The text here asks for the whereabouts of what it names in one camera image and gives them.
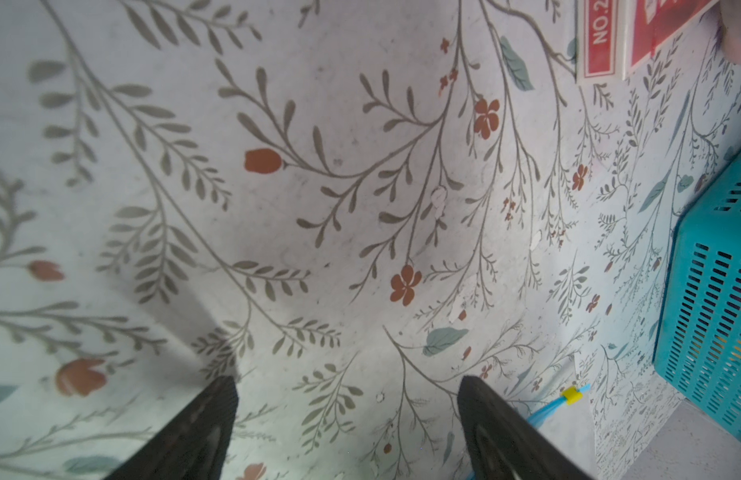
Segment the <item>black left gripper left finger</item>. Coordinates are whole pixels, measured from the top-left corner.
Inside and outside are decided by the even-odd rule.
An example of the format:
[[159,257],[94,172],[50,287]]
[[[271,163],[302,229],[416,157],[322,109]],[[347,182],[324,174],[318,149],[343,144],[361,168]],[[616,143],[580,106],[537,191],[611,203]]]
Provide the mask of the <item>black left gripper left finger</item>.
[[232,376],[210,382],[166,427],[106,480],[218,480],[238,411]]

